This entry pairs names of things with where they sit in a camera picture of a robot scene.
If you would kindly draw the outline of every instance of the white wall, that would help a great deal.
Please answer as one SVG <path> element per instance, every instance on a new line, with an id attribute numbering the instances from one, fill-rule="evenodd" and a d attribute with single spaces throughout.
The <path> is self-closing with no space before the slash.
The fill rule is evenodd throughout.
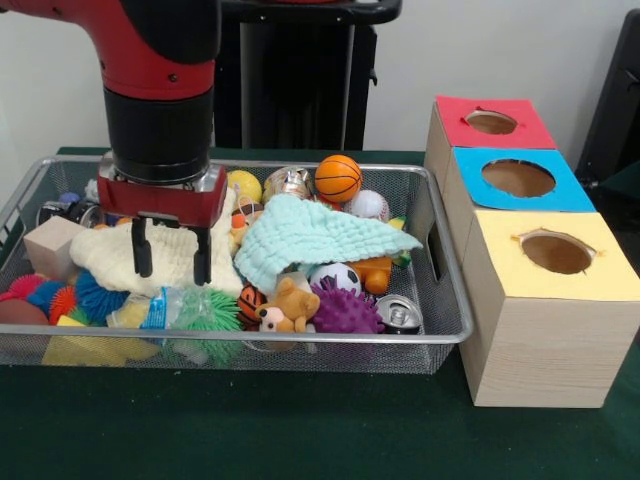
<path id="1" fill-rule="evenodd" d="M 576 162 L 633 0 L 405 0 L 378 27 L 367 149 L 423 150 L 435 94 L 528 97 Z M 0 15 L 0 204 L 61 145 L 107 145 L 97 59 L 78 27 Z"/>
<path id="2" fill-rule="evenodd" d="M 436 94 L 533 100 L 575 165 L 637 0 L 405 0 L 378 27 L 368 149 L 421 150 Z"/>

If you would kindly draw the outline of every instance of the cream cloth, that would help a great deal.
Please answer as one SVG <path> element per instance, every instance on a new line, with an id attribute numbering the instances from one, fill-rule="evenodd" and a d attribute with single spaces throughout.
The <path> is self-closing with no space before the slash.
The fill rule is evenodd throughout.
<path id="1" fill-rule="evenodd" d="M 222 214 L 211 229 L 211 283 L 208 286 L 239 297 L 242 281 L 233 268 L 229 249 L 235 199 L 235 192 L 227 189 Z M 76 265 L 89 270 L 98 284 L 107 290 L 153 296 L 160 287 L 194 285 L 196 235 L 183 228 L 153 226 L 149 221 L 146 236 L 153 259 L 153 274 L 148 278 L 142 278 L 133 269 L 131 224 L 78 234 L 71 244 L 71 258 Z"/>

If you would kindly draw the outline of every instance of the purple spiky ball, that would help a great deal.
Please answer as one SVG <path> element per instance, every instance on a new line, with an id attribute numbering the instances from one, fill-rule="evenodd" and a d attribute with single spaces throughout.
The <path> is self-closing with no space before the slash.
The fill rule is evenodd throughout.
<path id="1" fill-rule="evenodd" d="M 375 300 L 364 293 L 355 295 L 343 288 L 312 286 L 313 293 L 320 297 L 320 308 L 313 317 L 318 333 L 382 333 L 384 324 L 378 314 Z"/>

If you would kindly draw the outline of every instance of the blue square panel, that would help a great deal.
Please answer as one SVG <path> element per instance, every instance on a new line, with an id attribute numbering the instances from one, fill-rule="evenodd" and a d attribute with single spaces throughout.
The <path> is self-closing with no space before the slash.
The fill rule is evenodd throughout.
<path id="1" fill-rule="evenodd" d="M 454 148 L 474 203 L 500 210 L 595 212 L 557 150 Z"/>

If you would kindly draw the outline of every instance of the green spiky ball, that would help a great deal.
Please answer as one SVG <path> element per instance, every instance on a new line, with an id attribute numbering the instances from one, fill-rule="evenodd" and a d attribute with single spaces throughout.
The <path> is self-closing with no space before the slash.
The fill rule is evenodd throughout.
<path id="1" fill-rule="evenodd" d="M 242 330 L 236 315 L 240 311 L 236 299 L 230 295 L 204 288 L 186 289 L 183 305 L 173 330 L 206 332 L 236 332 Z M 238 354 L 242 345 L 223 340 L 171 340 L 171 350 L 202 365 L 212 360 L 225 366 Z"/>

